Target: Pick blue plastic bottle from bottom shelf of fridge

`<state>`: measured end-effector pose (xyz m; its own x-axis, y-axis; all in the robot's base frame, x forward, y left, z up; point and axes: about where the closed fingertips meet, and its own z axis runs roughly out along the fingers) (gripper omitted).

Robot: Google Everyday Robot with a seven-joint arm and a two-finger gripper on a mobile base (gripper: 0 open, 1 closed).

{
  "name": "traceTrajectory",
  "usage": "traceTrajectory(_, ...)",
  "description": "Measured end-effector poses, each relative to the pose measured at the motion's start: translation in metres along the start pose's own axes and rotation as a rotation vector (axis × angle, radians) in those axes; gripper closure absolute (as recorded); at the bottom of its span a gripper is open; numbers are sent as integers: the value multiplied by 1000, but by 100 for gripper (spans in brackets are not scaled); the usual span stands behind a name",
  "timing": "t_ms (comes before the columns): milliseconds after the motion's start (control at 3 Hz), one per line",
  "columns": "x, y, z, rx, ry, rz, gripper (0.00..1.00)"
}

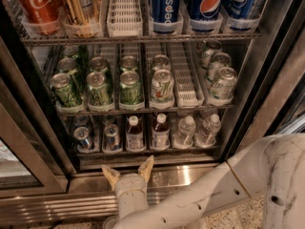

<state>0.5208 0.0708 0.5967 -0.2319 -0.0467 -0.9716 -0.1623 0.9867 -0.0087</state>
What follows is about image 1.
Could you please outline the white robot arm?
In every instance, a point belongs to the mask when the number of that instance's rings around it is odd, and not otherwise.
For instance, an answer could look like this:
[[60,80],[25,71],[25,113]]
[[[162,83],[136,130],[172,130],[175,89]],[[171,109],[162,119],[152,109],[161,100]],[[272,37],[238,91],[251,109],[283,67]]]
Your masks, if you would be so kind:
[[154,206],[147,202],[152,168],[152,157],[136,174],[102,167],[118,202],[113,229],[176,229],[260,195],[263,229],[304,229],[304,134],[262,137]]

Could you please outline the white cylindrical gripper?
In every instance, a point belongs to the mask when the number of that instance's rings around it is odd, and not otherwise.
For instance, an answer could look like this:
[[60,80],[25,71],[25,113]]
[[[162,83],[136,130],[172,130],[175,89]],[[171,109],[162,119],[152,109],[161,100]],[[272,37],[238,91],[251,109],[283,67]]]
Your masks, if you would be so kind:
[[104,177],[115,191],[120,219],[148,207],[147,182],[150,180],[153,165],[154,156],[149,156],[138,168],[138,174],[122,177],[111,167],[102,166]]

